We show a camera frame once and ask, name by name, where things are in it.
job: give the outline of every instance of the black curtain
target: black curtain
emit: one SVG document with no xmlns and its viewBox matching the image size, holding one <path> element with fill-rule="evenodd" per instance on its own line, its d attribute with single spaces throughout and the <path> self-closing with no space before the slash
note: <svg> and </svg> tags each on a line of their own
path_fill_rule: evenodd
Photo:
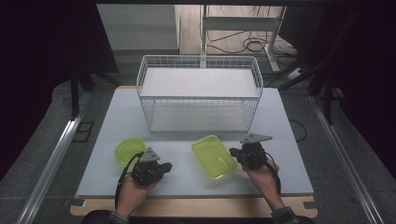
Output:
<svg viewBox="0 0 396 224">
<path fill-rule="evenodd" d="M 0 29 L 3 177 L 72 70 L 118 70 L 92 1 L 3 1 Z"/>
<path fill-rule="evenodd" d="M 389 4 L 367 4 L 335 57 L 340 105 L 396 177 L 396 21 Z"/>
</svg>

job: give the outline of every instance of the hand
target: hand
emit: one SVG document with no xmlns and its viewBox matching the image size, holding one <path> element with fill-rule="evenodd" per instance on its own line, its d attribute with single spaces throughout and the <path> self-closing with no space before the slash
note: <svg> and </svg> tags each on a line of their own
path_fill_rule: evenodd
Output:
<svg viewBox="0 0 396 224">
<path fill-rule="evenodd" d="M 132 212 L 145 201 L 149 192 L 157 185 L 157 182 L 141 187 L 134 182 L 130 175 L 126 175 L 120 190 L 119 204 L 116 213 L 128 218 Z"/>
<path fill-rule="evenodd" d="M 275 166 L 274 162 L 267 160 L 267 162 L 277 171 L 279 166 Z M 257 170 L 250 170 L 247 167 L 242 167 L 247 173 L 254 187 L 262 194 L 265 201 L 268 202 L 272 211 L 285 207 L 280 195 L 276 191 L 276 182 L 271 171 L 264 165 Z"/>
</svg>

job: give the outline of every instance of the yellow-green plastic container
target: yellow-green plastic container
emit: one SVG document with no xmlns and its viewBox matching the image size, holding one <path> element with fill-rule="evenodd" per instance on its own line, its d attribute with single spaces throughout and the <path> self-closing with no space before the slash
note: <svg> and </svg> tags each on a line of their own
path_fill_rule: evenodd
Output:
<svg viewBox="0 0 396 224">
<path fill-rule="evenodd" d="M 215 135 L 209 135 L 191 146 L 196 158 L 212 178 L 220 178 L 236 167 L 236 161 Z"/>
<path fill-rule="evenodd" d="M 146 143 L 143 138 L 133 137 L 119 143 L 114 152 L 119 163 L 127 164 L 132 156 L 146 149 Z"/>
</svg>

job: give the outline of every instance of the wire mesh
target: wire mesh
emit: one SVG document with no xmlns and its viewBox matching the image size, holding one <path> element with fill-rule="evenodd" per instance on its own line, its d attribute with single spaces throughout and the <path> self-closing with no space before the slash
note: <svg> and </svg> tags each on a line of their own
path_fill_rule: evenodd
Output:
<svg viewBox="0 0 396 224">
<path fill-rule="evenodd" d="M 206 68 L 201 68 L 202 60 L 205 60 Z M 206 98 L 145 98 L 141 91 L 146 73 L 151 67 L 249 69 L 253 75 L 257 97 L 224 98 L 214 95 Z M 137 93 L 152 132 L 247 132 L 260 101 L 263 86 L 259 66 L 251 56 L 202 58 L 199 55 L 147 55 L 142 60 L 136 83 Z"/>
</svg>

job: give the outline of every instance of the white table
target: white table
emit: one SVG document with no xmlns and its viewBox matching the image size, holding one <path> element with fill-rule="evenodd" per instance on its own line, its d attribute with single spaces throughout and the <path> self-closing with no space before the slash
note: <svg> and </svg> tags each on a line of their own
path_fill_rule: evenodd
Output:
<svg viewBox="0 0 396 224">
<path fill-rule="evenodd" d="M 295 142 L 281 98 L 276 89 L 264 89 L 253 119 L 251 133 L 271 135 L 262 142 L 276 163 L 282 181 L 282 196 L 312 195 L 313 189 L 299 148 Z M 159 198 L 221 198 L 259 196 L 248 176 L 238 166 L 220 179 L 211 179 L 194 157 L 191 144 L 214 134 L 226 148 L 240 148 L 245 133 L 150 133 L 136 89 L 115 91 L 90 161 L 81 179 L 77 196 L 114 198 L 116 184 L 123 169 L 114 149 L 130 137 L 142 137 L 162 157 L 160 163 L 171 162 L 172 171 L 150 193 Z"/>
</svg>

